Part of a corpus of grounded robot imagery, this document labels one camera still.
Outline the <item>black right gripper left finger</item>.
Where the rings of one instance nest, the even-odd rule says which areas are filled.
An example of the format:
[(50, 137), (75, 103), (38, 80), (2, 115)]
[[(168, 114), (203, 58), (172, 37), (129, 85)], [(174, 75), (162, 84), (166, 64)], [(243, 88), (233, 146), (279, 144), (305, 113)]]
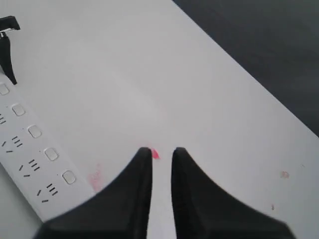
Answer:
[(45, 222), (36, 239), (145, 239), (152, 197), (153, 157), (142, 147), (106, 188)]

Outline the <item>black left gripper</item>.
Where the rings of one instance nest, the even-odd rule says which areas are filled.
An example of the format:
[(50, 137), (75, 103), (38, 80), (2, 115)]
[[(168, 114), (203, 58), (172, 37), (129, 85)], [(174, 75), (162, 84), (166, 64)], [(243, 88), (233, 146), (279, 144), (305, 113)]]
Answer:
[(17, 84), (11, 62), (11, 44), (6, 32), (20, 30), (15, 16), (0, 18), (0, 66), (13, 85)]

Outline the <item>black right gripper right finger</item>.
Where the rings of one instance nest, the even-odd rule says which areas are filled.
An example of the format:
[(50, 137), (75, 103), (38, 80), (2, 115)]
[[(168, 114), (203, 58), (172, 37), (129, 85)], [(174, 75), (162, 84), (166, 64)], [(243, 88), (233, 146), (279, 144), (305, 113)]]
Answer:
[(293, 239), (289, 227), (228, 194), (185, 148), (172, 155), (171, 200), (178, 239)]

